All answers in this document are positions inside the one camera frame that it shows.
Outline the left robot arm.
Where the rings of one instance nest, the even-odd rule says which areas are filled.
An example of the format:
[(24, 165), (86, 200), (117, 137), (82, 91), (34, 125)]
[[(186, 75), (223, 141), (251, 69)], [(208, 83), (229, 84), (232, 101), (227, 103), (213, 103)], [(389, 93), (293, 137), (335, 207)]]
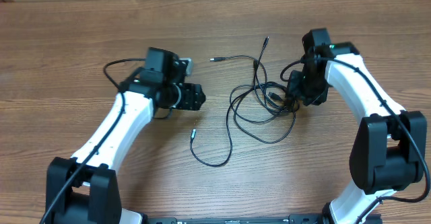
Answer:
[(205, 102), (199, 84), (187, 83), (193, 61), (150, 47), (124, 81), (90, 139), (70, 158), (56, 157), (47, 169), (41, 223), (147, 223), (147, 216), (122, 206), (117, 172), (141, 130), (158, 109), (198, 111)]

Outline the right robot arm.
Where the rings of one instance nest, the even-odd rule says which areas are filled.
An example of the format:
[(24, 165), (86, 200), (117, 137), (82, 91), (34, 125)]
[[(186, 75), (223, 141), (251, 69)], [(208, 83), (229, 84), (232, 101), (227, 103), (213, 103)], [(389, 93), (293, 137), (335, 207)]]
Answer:
[(349, 184), (312, 223), (381, 223), (372, 211), (386, 200), (417, 203), (430, 193), (425, 160), (427, 120), (394, 101), (366, 68), (351, 42), (334, 44), (324, 28), (302, 37), (301, 71), (292, 71), (286, 104), (318, 106), (333, 87), (358, 123), (349, 158)]

